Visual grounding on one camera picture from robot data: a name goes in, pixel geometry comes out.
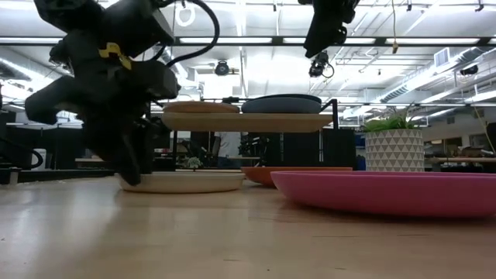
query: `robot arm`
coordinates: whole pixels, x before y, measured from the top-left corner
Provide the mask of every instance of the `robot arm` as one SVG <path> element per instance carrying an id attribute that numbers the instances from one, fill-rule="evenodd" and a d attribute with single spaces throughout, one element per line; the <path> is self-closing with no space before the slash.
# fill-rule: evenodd
<path id="1" fill-rule="evenodd" d="M 202 0 L 188 0 L 212 19 L 214 39 L 204 49 L 177 57 L 167 64 L 157 61 L 174 42 L 161 8 L 177 0 L 120 0 L 107 9 L 95 0 L 34 0 L 40 17 L 67 35 L 50 51 L 51 60 L 72 71 L 26 99 L 28 118 L 46 124 L 57 122 L 57 113 L 68 109 L 83 121 L 86 145 L 131 185 L 140 174 L 151 172 L 147 141 L 161 123 L 143 120 L 150 103 L 176 98 L 179 85 L 170 67 L 202 55 L 217 43 L 219 21 Z M 300 0 L 313 4 L 315 15 L 305 41 L 306 56 L 343 43 L 353 9 L 359 0 Z M 144 51 L 161 46 L 147 61 L 134 61 Z"/>
<path id="2" fill-rule="evenodd" d="M 327 47 L 343 44 L 347 30 L 343 23 L 355 18 L 355 8 L 360 0 L 298 0 L 301 5 L 313 5 L 314 15 L 304 48 L 311 58 Z"/>

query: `ceiling pipe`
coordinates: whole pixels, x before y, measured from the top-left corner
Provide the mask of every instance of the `ceiling pipe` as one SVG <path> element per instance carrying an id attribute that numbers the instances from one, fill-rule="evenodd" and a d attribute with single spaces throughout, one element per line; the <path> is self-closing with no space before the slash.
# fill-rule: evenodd
<path id="1" fill-rule="evenodd" d="M 449 72 L 462 70 L 467 65 L 473 64 L 476 59 L 490 53 L 493 50 L 494 48 L 489 46 L 472 47 L 468 50 L 464 50 L 453 55 L 447 66 L 436 67 L 433 61 L 418 69 L 414 73 L 407 75 L 399 84 L 393 84 L 392 86 L 386 88 L 382 94 L 372 102 L 389 102 L 390 100 L 414 91 L 415 89 L 420 88 L 421 86 L 426 85 L 429 82 L 448 74 Z M 368 107 L 348 109 L 343 113 L 343 117 L 356 117 L 368 112 L 369 110 L 370 108 Z"/>

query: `wooden tray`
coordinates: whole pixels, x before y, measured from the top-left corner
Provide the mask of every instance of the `wooden tray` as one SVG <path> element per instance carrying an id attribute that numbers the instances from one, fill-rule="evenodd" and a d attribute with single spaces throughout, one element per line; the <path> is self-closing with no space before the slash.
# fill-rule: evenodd
<path id="1" fill-rule="evenodd" d="M 167 112 L 162 122 L 176 131 L 311 133 L 331 123 L 332 115 Z"/>

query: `wooden table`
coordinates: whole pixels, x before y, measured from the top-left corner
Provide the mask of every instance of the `wooden table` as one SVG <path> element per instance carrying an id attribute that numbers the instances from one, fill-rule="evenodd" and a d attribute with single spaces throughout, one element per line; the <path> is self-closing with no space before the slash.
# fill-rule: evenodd
<path id="1" fill-rule="evenodd" d="M 441 165 L 444 163 L 479 163 L 479 164 L 494 164 L 496 158 L 476 158 L 476 157 L 454 157 L 454 158 L 426 158 L 426 162 L 432 164 L 432 171 L 441 171 Z"/>
<path id="2" fill-rule="evenodd" d="M 0 191 L 1 279 L 494 279 L 496 222 L 301 208 L 277 190 L 147 195 L 114 178 Z"/>

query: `fluorescent light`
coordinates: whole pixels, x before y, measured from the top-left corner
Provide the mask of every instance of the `fluorescent light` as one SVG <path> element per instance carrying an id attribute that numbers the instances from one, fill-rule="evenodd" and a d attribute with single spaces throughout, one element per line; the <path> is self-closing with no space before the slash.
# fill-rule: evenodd
<path id="1" fill-rule="evenodd" d="M 399 44 L 472 44 L 477 43 L 478 38 L 397 38 Z M 386 39 L 386 43 L 393 44 L 394 39 Z"/>
<path id="2" fill-rule="evenodd" d="M 480 102 L 480 101 L 487 100 L 487 99 L 490 99 L 490 98 L 496 98 L 496 91 L 489 91 L 489 92 L 486 92 L 486 93 L 480 93 L 480 94 L 474 95 L 474 96 L 472 96 L 470 98 L 467 98 L 465 100 L 465 102 L 466 103 Z"/>
<path id="3" fill-rule="evenodd" d="M 36 6 L 34 2 L 28 1 L 12 1 L 12 0 L 3 0 L 0 1 L 0 9 L 14 9 L 14 10 L 33 10 Z"/>
<path id="4" fill-rule="evenodd" d="M 210 43 L 212 41 L 211 37 L 202 38 L 180 38 L 181 43 Z M 272 43 L 272 38 L 263 37 L 230 37 L 230 38 L 219 38 L 217 43 Z"/>
<path id="5" fill-rule="evenodd" d="M 0 37 L 0 43 L 52 43 L 57 44 L 62 38 Z"/>
<path id="6" fill-rule="evenodd" d="M 443 92 L 443 93 L 439 93 L 439 94 L 433 95 L 431 97 L 425 98 L 425 99 L 421 100 L 420 102 L 421 103 L 434 102 L 434 101 L 438 101 L 442 98 L 445 98 L 448 95 L 451 95 L 451 93 Z"/>
<path id="7" fill-rule="evenodd" d="M 442 111 L 440 111 L 440 112 L 434 112 L 434 113 L 432 113 L 431 115 L 429 115 L 429 117 L 440 116 L 440 115 L 446 114 L 446 113 L 451 112 L 451 111 L 453 111 L 453 109 L 452 109 L 452 108 L 450 108 L 450 109 L 445 109 L 445 110 L 442 110 Z"/>
<path id="8" fill-rule="evenodd" d="M 425 118 L 425 116 L 413 116 L 411 117 L 408 121 L 417 121 L 417 120 L 420 120 L 420 119 L 423 119 Z"/>
<path id="9" fill-rule="evenodd" d="M 20 105 L 8 105 L 9 107 L 13 108 L 13 109 L 21 109 L 21 110 L 26 110 L 25 108 L 23 108 L 22 106 Z"/>
<path id="10" fill-rule="evenodd" d="M 305 38 L 283 38 L 283 43 L 304 43 Z M 346 38 L 345 45 L 347 44 L 370 44 L 375 43 L 375 38 Z"/>
<path id="11" fill-rule="evenodd" d="M 463 107 L 465 104 L 436 104 L 436 103 L 429 103 L 429 104 L 422 104 L 423 107 Z"/>
<path id="12" fill-rule="evenodd" d="M 304 43 L 305 38 L 283 38 L 283 43 Z"/>
<path id="13" fill-rule="evenodd" d="M 346 38 L 344 44 L 369 44 L 375 43 L 375 38 Z"/>

